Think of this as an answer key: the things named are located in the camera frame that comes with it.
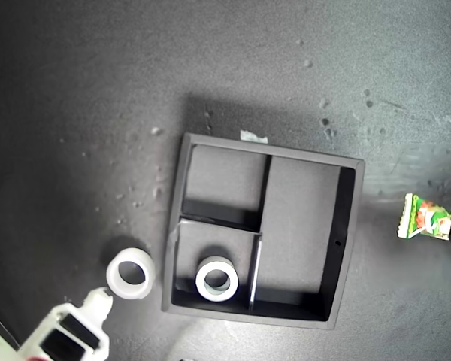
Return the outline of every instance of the tape roll hole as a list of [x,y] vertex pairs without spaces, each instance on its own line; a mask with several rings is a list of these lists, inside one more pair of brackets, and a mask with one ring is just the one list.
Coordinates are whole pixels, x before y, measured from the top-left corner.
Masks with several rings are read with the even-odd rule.
[[229,288],[230,283],[231,280],[228,275],[220,269],[211,270],[204,279],[206,289],[214,289],[222,292],[225,292]]
[[144,270],[131,261],[124,261],[119,264],[119,275],[128,284],[142,284],[146,280]]

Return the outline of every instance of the white tape roll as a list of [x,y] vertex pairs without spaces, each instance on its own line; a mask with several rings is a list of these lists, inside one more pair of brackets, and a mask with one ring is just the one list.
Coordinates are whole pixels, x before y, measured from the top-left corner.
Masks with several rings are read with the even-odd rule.
[[[145,280],[141,284],[130,284],[119,273],[122,262],[133,262],[144,272]],[[107,283],[110,289],[123,299],[142,299],[147,296],[156,278],[152,258],[138,248],[121,250],[107,267]]]
[[[212,287],[205,281],[207,274],[211,271],[222,271],[227,275],[227,281],[219,287]],[[236,293],[239,287],[238,274],[231,261],[224,257],[212,256],[204,259],[198,265],[195,276],[197,291],[202,297],[212,302],[227,301]]]

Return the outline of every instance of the green candy wrapper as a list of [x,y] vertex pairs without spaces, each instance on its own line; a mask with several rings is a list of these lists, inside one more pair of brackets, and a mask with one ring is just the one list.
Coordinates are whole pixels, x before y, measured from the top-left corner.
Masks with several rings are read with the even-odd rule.
[[449,239],[451,212],[408,193],[404,198],[404,210],[399,222],[398,237],[412,238],[415,235],[428,235],[439,239]]

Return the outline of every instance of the white debris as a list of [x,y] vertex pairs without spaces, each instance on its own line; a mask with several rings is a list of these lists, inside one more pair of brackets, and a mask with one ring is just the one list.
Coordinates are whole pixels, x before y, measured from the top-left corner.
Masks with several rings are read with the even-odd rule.
[[252,141],[255,143],[267,144],[269,142],[268,137],[260,138],[252,132],[247,130],[241,130],[241,140],[242,141]]
[[150,130],[150,134],[151,135],[160,135],[160,133],[162,133],[162,129],[160,129],[157,126],[154,126],[151,130]]

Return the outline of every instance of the black tray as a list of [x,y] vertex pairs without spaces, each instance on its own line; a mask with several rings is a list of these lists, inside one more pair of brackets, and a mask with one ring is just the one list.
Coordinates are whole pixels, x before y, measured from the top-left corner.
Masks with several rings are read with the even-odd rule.
[[[165,257],[162,310],[334,328],[353,248],[361,160],[185,134]],[[195,288],[207,256],[230,259],[239,289]]]

